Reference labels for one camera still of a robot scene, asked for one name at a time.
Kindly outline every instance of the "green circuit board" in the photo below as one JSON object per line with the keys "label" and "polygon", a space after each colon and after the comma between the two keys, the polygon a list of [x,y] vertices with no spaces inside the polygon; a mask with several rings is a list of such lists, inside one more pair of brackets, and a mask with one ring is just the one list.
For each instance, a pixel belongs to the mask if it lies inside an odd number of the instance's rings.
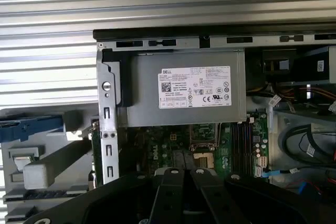
{"label": "green circuit board", "polygon": [[261,177],[268,152],[266,114],[251,113],[244,123],[221,124],[215,170],[223,178],[231,172]]}
{"label": "green circuit board", "polygon": [[[243,123],[194,124],[143,128],[148,172],[172,167],[174,150],[192,150],[195,164],[213,168],[221,178],[231,172],[260,177],[268,165],[268,129],[265,113],[251,113]],[[214,151],[205,147],[216,144]]]}

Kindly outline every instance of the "blue clip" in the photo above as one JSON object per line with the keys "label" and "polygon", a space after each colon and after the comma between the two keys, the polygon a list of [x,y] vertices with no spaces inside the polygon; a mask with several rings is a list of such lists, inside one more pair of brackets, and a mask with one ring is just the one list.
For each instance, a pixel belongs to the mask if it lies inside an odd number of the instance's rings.
{"label": "blue clip", "polygon": [[280,170],[270,170],[267,173],[263,173],[261,176],[263,178],[268,178],[269,176],[277,176],[280,175]]}
{"label": "blue clip", "polygon": [[0,122],[0,143],[17,139],[28,140],[30,135],[38,132],[59,129],[63,127],[62,116],[40,116],[38,118],[22,118]]}

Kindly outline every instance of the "power supply label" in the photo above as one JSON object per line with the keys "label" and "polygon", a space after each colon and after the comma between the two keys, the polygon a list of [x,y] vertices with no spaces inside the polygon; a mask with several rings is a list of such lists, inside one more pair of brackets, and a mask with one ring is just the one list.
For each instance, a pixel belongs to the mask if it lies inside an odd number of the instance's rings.
{"label": "power supply label", "polygon": [[158,74],[159,108],[230,106],[230,66],[168,68]]}

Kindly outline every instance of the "white label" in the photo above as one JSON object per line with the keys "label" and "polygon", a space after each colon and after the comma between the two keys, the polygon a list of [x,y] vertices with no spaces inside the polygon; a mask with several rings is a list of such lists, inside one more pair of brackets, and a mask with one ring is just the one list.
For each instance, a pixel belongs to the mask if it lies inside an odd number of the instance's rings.
{"label": "white label", "polygon": [[311,157],[314,157],[315,149],[309,144],[307,149],[307,154]]}
{"label": "white label", "polygon": [[328,108],[329,111],[331,111],[332,113],[336,114],[336,101],[333,102],[332,105],[330,105],[330,107]]}
{"label": "white label", "polygon": [[317,62],[317,72],[323,72],[324,71],[324,60],[319,60]]}
{"label": "white label", "polygon": [[158,74],[159,108],[230,106],[230,66],[169,68]]}
{"label": "white label", "polygon": [[290,169],[290,170],[289,170],[289,172],[292,173],[292,174],[293,174],[293,173],[298,173],[299,171],[300,171],[300,170],[297,169],[297,168],[293,168],[293,169]]}
{"label": "white label", "polygon": [[278,96],[277,94],[269,101],[269,105],[272,107],[275,107],[279,102],[281,101],[281,97]]}

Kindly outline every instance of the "red wire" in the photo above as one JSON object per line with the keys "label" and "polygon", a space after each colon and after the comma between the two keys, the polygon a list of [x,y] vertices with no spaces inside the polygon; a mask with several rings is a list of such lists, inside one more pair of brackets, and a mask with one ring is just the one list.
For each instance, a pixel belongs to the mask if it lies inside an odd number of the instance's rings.
{"label": "red wire", "polygon": [[311,181],[309,181],[309,180],[306,180],[306,179],[304,179],[304,178],[299,179],[298,181],[294,181],[294,182],[289,183],[289,184],[285,187],[285,189],[287,189],[290,185],[295,185],[295,184],[300,183],[300,182],[307,182],[308,184],[310,184],[310,185],[312,185],[313,187],[315,187],[315,188],[317,189],[317,191],[319,191],[320,193],[322,192],[321,189],[320,189],[318,186],[316,186],[316,185],[313,184],[313,182],[311,182]]}
{"label": "red wire", "polygon": [[328,182],[330,182],[330,183],[336,184],[336,179],[328,178],[327,180],[328,180]]}

